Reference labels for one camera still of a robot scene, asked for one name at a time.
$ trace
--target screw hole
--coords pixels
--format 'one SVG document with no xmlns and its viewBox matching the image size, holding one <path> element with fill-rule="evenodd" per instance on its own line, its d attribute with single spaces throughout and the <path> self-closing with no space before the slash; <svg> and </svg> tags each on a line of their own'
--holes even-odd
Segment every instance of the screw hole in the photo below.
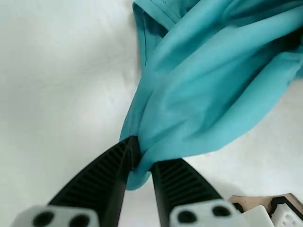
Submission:
<svg viewBox="0 0 303 227">
<path fill-rule="evenodd" d="M 193 212 L 185 210 L 178 214 L 178 221 L 180 223 L 193 223 L 197 221 L 197 218 Z"/>
<path fill-rule="evenodd" d="M 213 208 L 213 214 L 217 217 L 227 217 L 231 212 L 226 207 L 216 206 Z"/>
<path fill-rule="evenodd" d="M 52 212 L 44 211 L 34 218 L 33 225 L 35 227 L 45 227 L 52 222 L 53 218 L 54 214 Z"/>
<path fill-rule="evenodd" d="M 87 227 L 89 225 L 89 217 L 84 214 L 77 215 L 70 221 L 70 227 Z"/>
</svg>

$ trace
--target teal fabric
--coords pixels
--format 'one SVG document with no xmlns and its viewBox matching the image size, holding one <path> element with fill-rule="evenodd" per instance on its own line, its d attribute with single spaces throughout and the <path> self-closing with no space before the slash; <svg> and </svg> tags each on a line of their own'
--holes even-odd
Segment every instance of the teal fabric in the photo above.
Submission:
<svg viewBox="0 0 303 227">
<path fill-rule="evenodd" d="M 302 0 L 137 0 L 142 77 L 121 139 L 142 160 L 127 189 L 157 161 L 218 150 L 254 127 L 302 74 Z"/>
</svg>

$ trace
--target teal cloth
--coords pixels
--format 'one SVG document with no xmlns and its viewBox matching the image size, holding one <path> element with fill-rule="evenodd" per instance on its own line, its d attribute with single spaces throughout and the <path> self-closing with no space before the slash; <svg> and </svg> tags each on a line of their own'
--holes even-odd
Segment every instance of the teal cloth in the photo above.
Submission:
<svg viewBox="0 0 303 227">
<path fill-rule="evenodd" d="M 303 74 L 302 0 L 137 0 L 142 77 L 121 132 L 153 163 L 218 150 L 254 127 Z"/>
</svg>

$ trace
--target white backdrop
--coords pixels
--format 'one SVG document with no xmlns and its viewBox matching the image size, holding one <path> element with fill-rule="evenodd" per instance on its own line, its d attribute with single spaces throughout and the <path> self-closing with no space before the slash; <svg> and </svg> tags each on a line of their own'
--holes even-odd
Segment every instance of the white backdrop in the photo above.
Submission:
<svg viewBox="0 0 303 227">
<path fill-rule="evenodd" d="M 45 204 L 119 138 L 140 69 L 130 0 L 0 0 L 0 220 Z M 189 158 L 225 197 L 303 200 L 303 82 L 252 131 Z M 158 227 L 151 180 L 124 227 Z"/>
</svg>

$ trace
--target white plastic part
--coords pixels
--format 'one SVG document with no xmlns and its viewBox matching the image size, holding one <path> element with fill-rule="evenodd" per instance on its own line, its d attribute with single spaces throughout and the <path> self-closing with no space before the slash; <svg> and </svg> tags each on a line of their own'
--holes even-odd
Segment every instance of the white plastic part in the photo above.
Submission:
<svg viewBox="0 0 303 227">
<path fill-rule="evenodd" d="M 241 214 L 251 227 L 274 227 L 264 206 L 256 206 Z"/>
<path fill-rule="evenodd" d="M 85 216 L 89 219 L 86 227 L 99 227 L 98 216 L 95 211 L 82 208 L 69 208 L 57 206 L 33 206 L 19 215 L 12 223 L 11 227 L 35 227 L 34 219 L 44 212 L 53 214 L 53 218 L 46 227 L 70 227 L 70 222 L 79 216 Z"/>
<path fill-rule="evenodd" d="M 229 211 L 228 216 L 214 215 L 215 207 L 223 207 Z M 189 211 L 196 217 L 191 223 L 180 223 L 178 216 L 183 211 Z M 212 200 L 189 205 L 178 206 L 170 214 L 169 227 L 249 227 L 248 221 L 240 215 L 235 207 L 224 200 Z"/>
<path fill-rule="evenodd" d="M 275 227 L 303 227 L 303 221 L 287 204 L 278 204 L 271 217 Z"/>
</svg>

